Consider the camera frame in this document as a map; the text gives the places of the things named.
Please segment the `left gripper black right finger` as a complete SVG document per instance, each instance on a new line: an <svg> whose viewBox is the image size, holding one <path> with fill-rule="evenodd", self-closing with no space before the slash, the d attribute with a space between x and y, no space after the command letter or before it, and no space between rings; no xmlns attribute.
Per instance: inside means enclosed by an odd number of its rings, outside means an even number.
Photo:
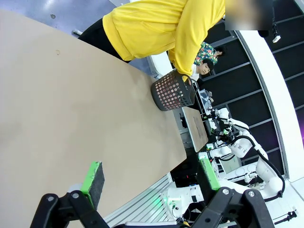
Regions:
<svg viewBox="0 0 304 228"><path fill-rule="evenodd" d="M239 228L273 228L275 225L264 199L255 189L243 190L221 187L209 162L201 159L198 164L197 182L206 207L197 217L192 228L217 228L235 222Z"/></svg>

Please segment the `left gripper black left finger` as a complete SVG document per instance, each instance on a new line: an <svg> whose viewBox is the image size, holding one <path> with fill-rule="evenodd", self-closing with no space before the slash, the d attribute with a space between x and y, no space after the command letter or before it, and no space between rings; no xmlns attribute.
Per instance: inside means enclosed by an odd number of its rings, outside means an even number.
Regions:
<svg viewBox="0 0 304 228"><path fill-rule="evenodd" d="M85 228L105 228L107 223L97 212L104 186L102 162L91 163L79 190L59 197L48 193L41 197L31 222L31 228L66 228L78 220Z"/></svg>

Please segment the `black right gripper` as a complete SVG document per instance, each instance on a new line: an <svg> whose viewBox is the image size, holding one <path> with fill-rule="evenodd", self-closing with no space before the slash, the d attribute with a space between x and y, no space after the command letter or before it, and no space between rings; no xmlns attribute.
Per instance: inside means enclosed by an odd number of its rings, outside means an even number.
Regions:
<svg viewBox="0 0 304 228"><path fill-rule="evenodd" d="M224 143L231 143L235 138L231 129L223 129L221 132L215 131L215 136L218 141L222 141Z"/></svg>

